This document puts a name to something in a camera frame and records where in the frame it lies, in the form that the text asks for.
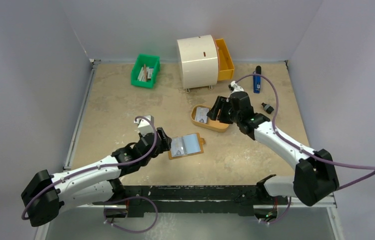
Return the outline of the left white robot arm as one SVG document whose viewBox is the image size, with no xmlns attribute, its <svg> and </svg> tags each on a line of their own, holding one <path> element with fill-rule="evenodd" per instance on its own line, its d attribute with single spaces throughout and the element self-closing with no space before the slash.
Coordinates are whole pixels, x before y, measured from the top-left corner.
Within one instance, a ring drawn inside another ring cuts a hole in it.
<svg viewBox="0 0 375 240">
<path fill-rule="evenodd" d="M 103 159 L 74 170 L 37 172 L 21 193 L 22 220 L 39 227 L 60 213 L 80 205 L 96 202 L 120 204 L 125 191 L 119 178 L 137 172 L 152 158 L 168 152 L 172 138 L 163 128 L 139 136 L 139 141 L 118 148 Z"/>
</svg>

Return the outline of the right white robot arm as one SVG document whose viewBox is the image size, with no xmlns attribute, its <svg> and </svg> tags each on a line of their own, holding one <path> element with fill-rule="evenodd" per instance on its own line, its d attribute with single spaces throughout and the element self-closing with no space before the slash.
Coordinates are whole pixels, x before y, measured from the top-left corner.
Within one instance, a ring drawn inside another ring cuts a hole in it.
<svg viewBox="0 0 375 240">
<path fill-rule="evenodd" d="M 261 203 L 283 196 L 298 198 L 311 207 L 339 189 L 331 154 L 304 146 L 278 130 L 270 118 L 254 111 L 246 92 L 219 95 L 207 116 L 220 123 L 236 124 L 240 132 L 270 148 L 294 170 L 293 176 L 273 174 L 260 180 L 256 197 Z"/>
</svg>

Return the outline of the orange card holder wallet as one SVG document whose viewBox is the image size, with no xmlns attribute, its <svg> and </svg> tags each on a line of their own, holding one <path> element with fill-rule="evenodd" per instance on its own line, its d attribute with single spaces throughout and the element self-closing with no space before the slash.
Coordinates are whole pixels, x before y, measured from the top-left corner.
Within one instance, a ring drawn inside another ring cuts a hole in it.
<svg viewBox="0 0 375 240">
<path fill-rule="evenodd" d="M 206 141 L 204 138 L 200 136 L 199 133 L 191 133 L 191 134 L 187 134 L 184 136 L 177 136 L 177 137 L 183 137 L 186 155 L 179 156 L 179 157 L 171 157 L 171 152 L 169 151 L 168 157 L 170 160 L 204 153 L 204 145 L 206 144 Z"/>
</svg>

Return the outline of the orange oval tray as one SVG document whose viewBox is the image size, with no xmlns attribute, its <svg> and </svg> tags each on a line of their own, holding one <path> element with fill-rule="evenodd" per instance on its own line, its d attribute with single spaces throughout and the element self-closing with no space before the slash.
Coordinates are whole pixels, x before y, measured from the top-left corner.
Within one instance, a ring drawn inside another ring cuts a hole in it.
<svg viewBox="0 0 375 240">
<path fill-rule="evenodd" d="M 214 132 L 218 132 L 218 133 L 224 133 L 227 131 L 230 125 L 225 124 L 225 123 L 220 123 L 219 121 L 216 121 L 216 120 L 211 120 L 208 118 L 207 123 L 196 122 L 195 113 L 196 113 L 197 107 L 205 107 L 205 108 L 209 108 L 209 110 L 211 109 L 211 107 L 203 105 L 203 104 L 195 105 L 190 114 L 190 121 L 192 122 L 193 125 L 204 128 L 204 129 L 208 129 Z"/>
</svg>

